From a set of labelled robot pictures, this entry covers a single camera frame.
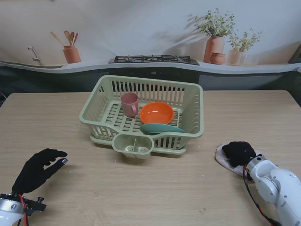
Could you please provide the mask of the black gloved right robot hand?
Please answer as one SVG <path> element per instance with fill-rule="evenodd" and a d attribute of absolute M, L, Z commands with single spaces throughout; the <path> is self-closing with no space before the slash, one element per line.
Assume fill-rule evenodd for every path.
<path fill-rule="evenodd" d="M 222 151 L 230 162 L 230 166 L 244 166 L 256 157 L 255 150 L 248 142 L 234 141 L 222 147 Z"/>

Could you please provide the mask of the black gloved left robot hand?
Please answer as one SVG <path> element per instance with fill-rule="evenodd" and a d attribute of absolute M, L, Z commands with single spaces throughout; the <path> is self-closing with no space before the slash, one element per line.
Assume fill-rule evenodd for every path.
<path fill-rule="evenodd" d="M 23 166 L 12 186 L 12 194 L 23 195 L 42 186 L 66 164 L 66 156 L 64 151 L 50 148 L 35 153 Z"/>

